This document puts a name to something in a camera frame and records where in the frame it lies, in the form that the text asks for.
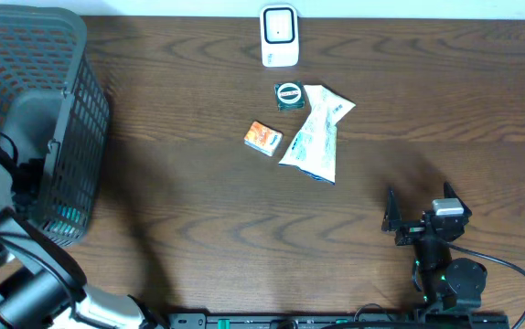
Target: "gray basket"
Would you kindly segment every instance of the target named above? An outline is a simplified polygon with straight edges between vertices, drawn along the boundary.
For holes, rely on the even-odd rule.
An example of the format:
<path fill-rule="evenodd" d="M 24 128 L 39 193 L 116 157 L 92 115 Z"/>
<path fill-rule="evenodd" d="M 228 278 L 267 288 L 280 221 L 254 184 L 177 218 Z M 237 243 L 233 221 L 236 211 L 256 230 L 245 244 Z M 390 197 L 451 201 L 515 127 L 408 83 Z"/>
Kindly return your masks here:
<path fill-rule="evenodd" d="M 19 162 L 45 158 L 28 217 L 60 246 L 86 232 L 110 120 L 86 34 L 69 10 L 0 5 L 0 131 Z"/>

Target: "perforated basket wall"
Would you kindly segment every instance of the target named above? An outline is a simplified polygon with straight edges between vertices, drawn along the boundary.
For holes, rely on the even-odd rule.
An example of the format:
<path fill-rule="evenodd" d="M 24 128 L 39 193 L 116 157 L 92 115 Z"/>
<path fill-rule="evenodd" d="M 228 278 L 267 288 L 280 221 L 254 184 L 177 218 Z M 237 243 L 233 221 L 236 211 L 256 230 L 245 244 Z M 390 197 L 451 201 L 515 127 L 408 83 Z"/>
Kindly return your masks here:
<path fill-rule="evenodd" d="M 49 153 L 29 220 L 60 246 L 86 232 L 110 120 L 85 57 L 86 33 L 65 9 L 0 5 L 0 130 L 20 117 L 9 112 L 27 112 L 24 99 L 57 116 L 52 138 L 41 141 Z"/>

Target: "basket mesh side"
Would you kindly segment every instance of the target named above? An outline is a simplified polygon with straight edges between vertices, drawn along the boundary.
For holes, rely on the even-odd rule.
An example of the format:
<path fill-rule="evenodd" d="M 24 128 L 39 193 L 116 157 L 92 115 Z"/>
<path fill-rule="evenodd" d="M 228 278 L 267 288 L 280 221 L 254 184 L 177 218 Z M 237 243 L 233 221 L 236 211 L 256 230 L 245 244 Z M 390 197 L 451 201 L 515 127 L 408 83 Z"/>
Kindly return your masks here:
<path fill-rule="evenodd" d="M 91 215 L 104 145 L 109 109 L 85 55 L 75 83 L 71 109 L 58 165 L 51 183 L 51 202 L 42 229 L 60 246 L 85 233 Z"/>
<path fill-rule="evenodd" d="M 0 23 L 0 129 L 10 102 L 21 91 L 65 88 L 76 44 L 67 27 Z"/>

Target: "table surface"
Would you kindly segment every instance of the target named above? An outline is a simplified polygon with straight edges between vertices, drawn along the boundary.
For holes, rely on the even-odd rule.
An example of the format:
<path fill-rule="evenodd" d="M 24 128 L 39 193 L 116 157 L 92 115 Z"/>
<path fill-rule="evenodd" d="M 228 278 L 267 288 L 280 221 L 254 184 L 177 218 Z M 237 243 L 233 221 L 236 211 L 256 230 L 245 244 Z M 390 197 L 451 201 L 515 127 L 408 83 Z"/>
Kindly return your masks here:
<path fill-rule="evenodd" d="M 407 308 L 413 250 L 380 232 L 387 186 L 417 219 L 450 181 L 472 209 L 456 244 L 525 268 L 525 22 L 300 19 L 292 68 L 267 69 L 257 19 L 85 17 L 113 120 L 86 239 L 88 281 L 161 312 Z M 277 165 L 309 113 L 276 82 L 355 102 L 334 186 Z M 275 156 L 243 144 L 253 121 Z M 463 255 L 454 253 L 455 257 Z M 483 310 L 511 324 L 525 279 L 484 262 Z"/>

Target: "dark green box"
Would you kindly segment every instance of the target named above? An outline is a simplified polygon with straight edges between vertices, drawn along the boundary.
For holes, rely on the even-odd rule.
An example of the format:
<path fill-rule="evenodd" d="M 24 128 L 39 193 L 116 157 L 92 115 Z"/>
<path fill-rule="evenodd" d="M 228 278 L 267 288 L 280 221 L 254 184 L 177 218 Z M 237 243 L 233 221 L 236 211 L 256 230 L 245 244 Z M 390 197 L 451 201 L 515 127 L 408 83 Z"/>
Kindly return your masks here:
<path fill-rule="evenodd" d="M 277 99 L 279 111 L 301 109 L 305 106 L 305 95 L 301 81 L 275 84 L 274 97 Z"/>

